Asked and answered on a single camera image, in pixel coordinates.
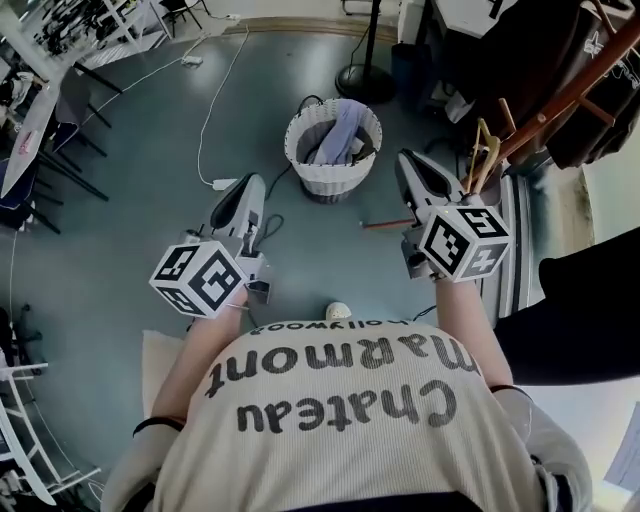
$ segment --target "white paper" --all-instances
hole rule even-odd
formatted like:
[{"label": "white paper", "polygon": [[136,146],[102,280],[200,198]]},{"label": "white paper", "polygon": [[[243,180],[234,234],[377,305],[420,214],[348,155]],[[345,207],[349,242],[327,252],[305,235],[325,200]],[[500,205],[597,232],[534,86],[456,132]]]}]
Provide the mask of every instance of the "white paper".
[{"label": "white paper", "polygon": [[631,492],[640,489],[640,402],[604,479]]}]

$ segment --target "blue-gray floor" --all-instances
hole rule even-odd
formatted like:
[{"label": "blue-gray floor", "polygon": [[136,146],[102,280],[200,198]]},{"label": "blue-gray floor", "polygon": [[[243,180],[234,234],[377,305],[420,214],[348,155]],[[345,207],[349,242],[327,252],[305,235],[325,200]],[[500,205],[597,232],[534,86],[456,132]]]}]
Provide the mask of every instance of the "blue-gray floor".
[{"label": "blue-gray floor", "polygon": [[[34,392],[53,432],[82,468],[108,471],[142,418],[142,330],[183,336],[188,320],[174,312],[147,280],[182,230],[197,227],[216,200],[196,170],[202,123],[243,35],[209,40],[194,55],[196,70],[175,64],[126,92],[87,133],[107,159],[74,145],[84,176],[111,200],[102,202],[69,183],[51,218],[61,236],[38,226],[18,237],[14,309],[29,302],[44,335],[40,351],[50,369]],[[220,94],[204,136],[205,179],[260,173],[267,183],[286,166],[283,138],[300,100],[335,97],[334,76],[349,61],[355,38],[299,33],[252,34]],[[128,85],[169,62],[189,45],[167,46],[109,65],[102,72]],[[375,60],[390,64],[389,46]],[[94,103],[110,96],[96,86]],[[347,302],[360,318],[411,318],[434,303],[430,283],[408,279],[398,230],[365,232],[360,221],[405,218],[393,164],[403,147],[421,148],[442,128],[401,109],[374,107],[383,129],[371,174],[343,203],[317,205],[300,192],[295,174],[278,184],[266,213],[286,223],[262,249],[275,268],[271,304],[258,322],[312,319],[329,301]],[[450,157],[435,154],[448,165]],[[6,269],[11,239],[0,244]],[[8,303],[8,286],[3,287]]]}]

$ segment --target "blue fabric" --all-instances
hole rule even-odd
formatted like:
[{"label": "blue fabric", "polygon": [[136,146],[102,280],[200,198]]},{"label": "blue fabric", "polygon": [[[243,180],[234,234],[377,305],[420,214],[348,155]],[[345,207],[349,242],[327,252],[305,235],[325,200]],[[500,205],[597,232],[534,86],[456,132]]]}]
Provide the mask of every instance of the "blue fabric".
[{"label": "blue fabric", "polygon": [[353,100],[340,102],[336,124],[320,144],[313,160],[314,164],[344,165],[348,163],[351,144],[366,108],[362,103]]}]

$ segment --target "wooden stick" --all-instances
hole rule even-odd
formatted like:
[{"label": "wooden stick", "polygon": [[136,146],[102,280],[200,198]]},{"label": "wooden stick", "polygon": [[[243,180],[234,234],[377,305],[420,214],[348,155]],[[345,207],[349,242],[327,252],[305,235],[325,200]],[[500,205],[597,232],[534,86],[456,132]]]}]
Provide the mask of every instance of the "wooden stick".
[{"label": "wooden stick", "polygon": [[604,7],[602,7],[600,0],[591,0],[591,2],[596,6],[596,11],[598,11],[598,16],[600,16],[600,19],[602,20],[604,29],[607,31],[607,34],[609,34],[609,37],[612,37],[616,33],[616,31],[611,24],[609,16],[607,16],[607,13],[604,12]]},{"label": "wooden stick", "polygon": [[482,130],[489,152],[487,153],[482,164],[482,169],[480,169],[480,173],[478,174],[478,181],[476,181],[476,186],[473,189],[474,194],[479,194],[482,191],[482,187],[484,187],[485,182],[493,172],[493,167],[496,164],[498,155],[500,154],[500,139],[489,133],[489,127],[484,119],[478,119],[478,126],[480,126],[480,129]]},{"label": "wooden stick", "polygon": [[387,229],[406,226],[415,223],[414,219],[392,220],[389,222],[380,222],[378,224],[362,224],[362,229]]},{"label": "wooden stick", "polygon": [[502,110],[502,114],[504,118],[507,120],[507,128],[509,129],[509,135],[513,135],[516,133],[516,123],[513,121],[513,116],[511,115],[511,110],[509,110],[509,105],[507,104],[507,100],[504,98],[498,98],[498,103],[500,103],[500,109]]},{"label": "wooden stick", "polygon": [[599,118],[607,126],[613,126],[616,122],[616,118],[608,112],[602,110],[598,105],[588,100],[584,96],[578,99],[578,103],[591,112],[594,116]]}]

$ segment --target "beige t-shirt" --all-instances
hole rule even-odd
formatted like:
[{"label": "beige t-shirt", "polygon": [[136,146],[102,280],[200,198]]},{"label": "beige t-shirt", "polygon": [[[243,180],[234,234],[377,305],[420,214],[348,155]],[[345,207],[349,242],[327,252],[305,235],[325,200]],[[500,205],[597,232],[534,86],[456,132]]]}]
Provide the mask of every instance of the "beige t-shirt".
[{"label": "beige t-shirt", "polygon": [[160,469],[153,510],[296,510],[449,493],[513,512],[556,510],[565,491],[570,510],[591,499],[571,438],[520,390],[492,394],[464,347],[427,325],[256,329],[220,354],[187,425],[172,430],[151,425],[134,437],[110,479],[129,490],[108,485],[104,510],[123,510],[141,482],[155,482],[149,468],[142,480],[117,474],[149,451]]}]

